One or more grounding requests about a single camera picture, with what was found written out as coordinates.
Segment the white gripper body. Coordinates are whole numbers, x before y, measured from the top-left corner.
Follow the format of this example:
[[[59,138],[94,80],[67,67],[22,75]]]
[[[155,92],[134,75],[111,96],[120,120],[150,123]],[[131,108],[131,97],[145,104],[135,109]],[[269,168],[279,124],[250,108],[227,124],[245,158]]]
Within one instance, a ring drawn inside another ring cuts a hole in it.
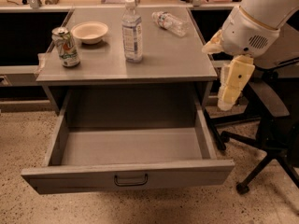
[[[242,7],[234,7],[221,27],[221,45],[232,56],[263,55],[278,39],[279,29],[268,29],[253,20]]]

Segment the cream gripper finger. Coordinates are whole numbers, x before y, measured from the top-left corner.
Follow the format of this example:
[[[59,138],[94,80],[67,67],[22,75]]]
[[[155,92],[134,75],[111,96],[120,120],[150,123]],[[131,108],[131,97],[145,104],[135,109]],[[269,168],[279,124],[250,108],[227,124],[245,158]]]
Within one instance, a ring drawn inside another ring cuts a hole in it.
[[[216,34],[214,34],[211,39],[202,47],[202,51],[205,54],[215,54],[224,51],[222,37],[222,29],[220,29]]]
[[[218,92],[218,108],[230,110],[248,83],[255,66],[248,55],[238,55],[221,69],[221,87]]]

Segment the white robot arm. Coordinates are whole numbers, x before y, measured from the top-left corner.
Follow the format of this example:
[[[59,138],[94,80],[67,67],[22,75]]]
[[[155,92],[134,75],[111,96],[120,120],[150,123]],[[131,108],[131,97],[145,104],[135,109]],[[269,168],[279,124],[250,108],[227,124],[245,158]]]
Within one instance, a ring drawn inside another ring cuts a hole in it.
[[[281,27],[299,9],[299,0],[242,0],[220,30],[203,46],[206,54],[224,52],[233,57],[221,69],[218,108],[227,111],[249,82],[254,59],[278,39]]]

